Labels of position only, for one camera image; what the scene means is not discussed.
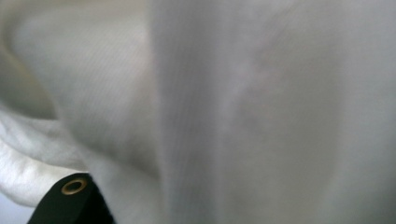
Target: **grommet hole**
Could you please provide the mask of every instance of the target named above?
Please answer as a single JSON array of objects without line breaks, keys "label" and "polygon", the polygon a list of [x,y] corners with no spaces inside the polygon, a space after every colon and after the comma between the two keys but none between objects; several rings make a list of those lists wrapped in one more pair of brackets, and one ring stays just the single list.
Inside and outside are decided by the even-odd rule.
[{"label": "grommet hole", "polygon": [[82,178],[77,178],[67,182],[62,187],[62,194],[64,195],[76,194],[82,191],[83,189],[85,189],[86,186],[87,186],[87,180]]}]

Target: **white cloth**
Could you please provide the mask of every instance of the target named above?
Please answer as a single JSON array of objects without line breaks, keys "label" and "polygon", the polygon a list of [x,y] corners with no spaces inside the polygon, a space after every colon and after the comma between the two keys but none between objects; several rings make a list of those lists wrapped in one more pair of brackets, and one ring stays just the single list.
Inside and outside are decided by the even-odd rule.
[{"label": "white cloth", "polygon": [[1,0],[0,190],[89,171],[121,224],[393,223],[395,8]]}]

